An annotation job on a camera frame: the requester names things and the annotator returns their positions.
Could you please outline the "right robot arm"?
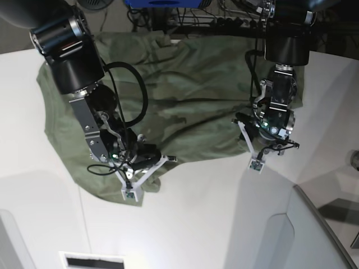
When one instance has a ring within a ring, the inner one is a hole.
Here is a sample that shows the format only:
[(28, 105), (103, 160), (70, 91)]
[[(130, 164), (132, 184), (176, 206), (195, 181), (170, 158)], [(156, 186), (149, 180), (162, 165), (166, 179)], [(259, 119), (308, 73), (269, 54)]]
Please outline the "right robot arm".
[[(176, 161), (132, 131), (148, 109), (144, 80), (127, 63), (103, 63), (82, 10), (66, 1), (2, 1), (1, 18), (29, 30), (58, 91), (68, 97), (96, 166), (108, 168), (109, 174), (123, 169), (148, 178), (165, 163)], [(102, 82), (117, 67), (135, 76), (142, 93), (140, 114), (129, 122), (124, 119), (116, 88)]]

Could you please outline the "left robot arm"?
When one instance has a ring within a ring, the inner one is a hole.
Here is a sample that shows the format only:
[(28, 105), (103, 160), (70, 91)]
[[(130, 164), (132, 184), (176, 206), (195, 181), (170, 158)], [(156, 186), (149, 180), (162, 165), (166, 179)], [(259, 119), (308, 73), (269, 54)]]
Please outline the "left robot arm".
[(237, 123), (255, 160), (269, 152), (298, 148), (290, 140), (297, 95), (295, 69), (309, 62), (310, 33), (318, 12), (336, 1), (260, 1), (256, 35), (263, 34), (264, 50), (249, 50), (245, 61), (257, 96), (250, 97), (251, 115), (237, 114)]

